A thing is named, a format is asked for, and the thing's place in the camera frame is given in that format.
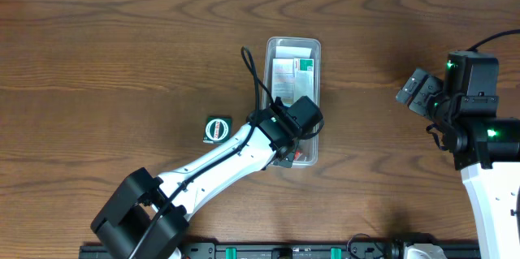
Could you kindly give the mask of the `red orange small box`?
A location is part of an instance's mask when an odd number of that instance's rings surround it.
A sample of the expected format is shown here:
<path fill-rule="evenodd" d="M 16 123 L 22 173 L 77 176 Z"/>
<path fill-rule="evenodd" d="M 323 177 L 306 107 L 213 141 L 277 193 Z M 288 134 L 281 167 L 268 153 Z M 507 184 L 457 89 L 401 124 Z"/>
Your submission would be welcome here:
<path fill-rule="evenodd" d="M 298 160 L 302 156 L 302 152 L 297 150 L 294 155 L 294 160 Z"/>

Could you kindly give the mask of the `green box white circle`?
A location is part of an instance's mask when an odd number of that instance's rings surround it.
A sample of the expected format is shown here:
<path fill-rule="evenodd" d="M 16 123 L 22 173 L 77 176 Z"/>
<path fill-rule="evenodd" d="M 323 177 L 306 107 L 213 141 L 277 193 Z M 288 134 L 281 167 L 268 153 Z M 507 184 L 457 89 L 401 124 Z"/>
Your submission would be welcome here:
<path fill-rule="evenodd" d="M 203 142 L 207 144 L 222 144 L 232 134 L 232 119 L 229 117 L 209 116 L 206 120 Z"/>

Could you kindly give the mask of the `blue tall carton box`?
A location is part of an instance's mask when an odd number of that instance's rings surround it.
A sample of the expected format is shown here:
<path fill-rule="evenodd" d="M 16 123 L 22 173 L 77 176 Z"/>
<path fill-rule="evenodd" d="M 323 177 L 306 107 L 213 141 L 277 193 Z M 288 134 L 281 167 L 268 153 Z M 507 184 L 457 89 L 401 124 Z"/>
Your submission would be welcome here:
<path fill-rule="evenodd" d="M 271 94 L 279 97 L 285 106 L 294 101 L 294 60 L 292 58 L 275 58 L 272 63 Z"/>

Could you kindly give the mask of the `clear plastic container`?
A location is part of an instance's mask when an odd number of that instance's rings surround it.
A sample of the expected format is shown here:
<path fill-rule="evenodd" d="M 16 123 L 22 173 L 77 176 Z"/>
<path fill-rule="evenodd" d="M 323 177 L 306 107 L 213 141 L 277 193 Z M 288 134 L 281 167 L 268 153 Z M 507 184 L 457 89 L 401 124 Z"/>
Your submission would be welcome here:
<path fill-rule="evenodd" d="M 266 59 L 263 83 L 270 90 L 262 95 L 262 108 L 269 106 L 274 99 L 271 94 L 272 63 L 275 58 L 310 58 L 314 60 L 314 100 L 318 105 L 320 99 L 321 44 L 318 40 L 303 37 L 272 37 L 266 46 Z M 298 142 L 298 150 L 302 156 L 294 160 L 292 168 L 313 166 L 318 161 L 319 136 Z"/>

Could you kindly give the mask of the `white green medicine box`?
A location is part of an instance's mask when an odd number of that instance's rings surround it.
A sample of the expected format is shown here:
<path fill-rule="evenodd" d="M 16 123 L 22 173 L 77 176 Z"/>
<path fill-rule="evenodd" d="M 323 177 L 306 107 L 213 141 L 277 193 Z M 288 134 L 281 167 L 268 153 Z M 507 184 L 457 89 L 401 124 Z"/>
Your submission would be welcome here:
<path fill-rule="evenodd" d="M 314 60 L 310 58 L 295 58 L 294 63 L 294 97 L 307 96 L 311 101 L 314 100 Z"/>

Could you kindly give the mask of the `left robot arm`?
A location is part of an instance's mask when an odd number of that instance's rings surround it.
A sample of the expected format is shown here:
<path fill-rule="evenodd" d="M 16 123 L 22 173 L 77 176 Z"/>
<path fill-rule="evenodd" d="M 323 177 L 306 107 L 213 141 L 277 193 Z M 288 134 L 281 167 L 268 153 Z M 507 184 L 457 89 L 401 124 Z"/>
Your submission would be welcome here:
<path fill-rule="evenodd" d="M 191 217 L 237 180 L 287 156 L 320 117 L 270 107 L 197 160 L 153 177 L 144 167 L 117 187 L 91 222 L 114 258 L 179 258 Z"/>

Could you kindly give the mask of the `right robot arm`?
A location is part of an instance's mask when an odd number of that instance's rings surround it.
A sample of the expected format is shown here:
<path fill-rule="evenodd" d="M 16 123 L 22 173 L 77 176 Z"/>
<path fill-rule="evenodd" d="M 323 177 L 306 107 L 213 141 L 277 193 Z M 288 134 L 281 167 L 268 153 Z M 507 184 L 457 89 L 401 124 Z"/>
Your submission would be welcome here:
<path fill-rule="evenodd" d="M 453 65 L 443 80 L 417 69 L 396 95 L 431 121 L 427 131 L 454 166 L 472 206 L 484 258 L 519 256 L 519 121 L 497 117 L 493 68 Z"/>

